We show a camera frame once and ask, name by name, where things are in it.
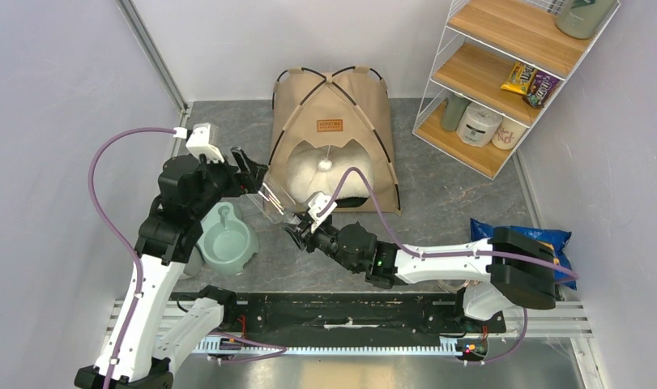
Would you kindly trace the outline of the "long black tent pole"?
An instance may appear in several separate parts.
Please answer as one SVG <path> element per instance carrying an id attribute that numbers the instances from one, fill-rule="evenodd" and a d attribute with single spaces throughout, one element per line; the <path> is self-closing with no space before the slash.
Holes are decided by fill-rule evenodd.
<path id="1" fill-rule="evenodd" d="M 275 82 L 272 108 L 272 172 L 284 171 L 303 141 L 313 147 L 343 147 L 352 140 L 368 152 L 374 170 L 393 170 L 387 88 L 369 68 L 334 73 L 292 68 Z"/>

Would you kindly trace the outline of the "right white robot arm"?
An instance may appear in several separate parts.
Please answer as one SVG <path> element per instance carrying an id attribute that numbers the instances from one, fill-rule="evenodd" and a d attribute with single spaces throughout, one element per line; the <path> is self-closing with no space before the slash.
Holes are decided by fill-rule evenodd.
<path id="1" fill-rule="evenodd" d="M 317 224 L 306 212 L 283 229 L 300 250 L 319 250 L 380 289 L 430 280 L 472 281 L 452 310 L 461 331 L 474 331 L 513 306 L 551 310 L 557 303 L 552 250 L 512 229 L 498 228 L 491 238 L 452 246 L 398 246 L 378 240 L 359 223 L 337 229 L 331 219 Z"/>

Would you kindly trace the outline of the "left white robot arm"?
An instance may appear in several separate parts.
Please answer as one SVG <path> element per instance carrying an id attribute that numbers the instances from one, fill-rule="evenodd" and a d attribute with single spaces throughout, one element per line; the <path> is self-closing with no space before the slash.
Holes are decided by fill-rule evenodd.
<path id="1" fill-rule="evenodd" d="M 134 265 L 116 326 L 96 362 L 78 370 L 76 387 L 170 388 L 183 361 L 210 331 L 237 325 L 235 294 L 208 286 L 174 327 L 157 336 L 173 288 L 203 235 L 204 217 L 224 198 L 257 193 L 267 175 L 267 165 L 238 147 L 231 152 L 233 164 L 204 154 L 164 162 L 160 193 L 137 242 L 127 246 Z"/>

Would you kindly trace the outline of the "white fluffy pillow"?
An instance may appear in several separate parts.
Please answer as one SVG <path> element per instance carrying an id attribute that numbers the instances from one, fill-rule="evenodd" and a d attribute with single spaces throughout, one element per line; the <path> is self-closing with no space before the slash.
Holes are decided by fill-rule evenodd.
<path id="1" fill-rule="evenodd" d="M 317 169 L 319 160 L 326 158 L 333 163 L 328 172 Z M 352 140 L 343 147 L 313 147 L 306 141 L 299 143 L 290 154 L 287 162 L 287 191 L 298 202 L 306 201 L 310 195 L 321 191 L 332 195 L 345 171 L 357 167 L 374 185 L 372 161 L 368 152 Z"/>

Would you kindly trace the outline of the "clear plastic bottle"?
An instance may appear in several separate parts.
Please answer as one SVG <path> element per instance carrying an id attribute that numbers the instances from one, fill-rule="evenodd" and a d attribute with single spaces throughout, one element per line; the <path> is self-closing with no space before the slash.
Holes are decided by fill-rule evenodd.
<path id="1" fill-rule="evenodd" d="M 272 224 L 299 224 L 295 199 L 269 174 L 250 200 Z"/>

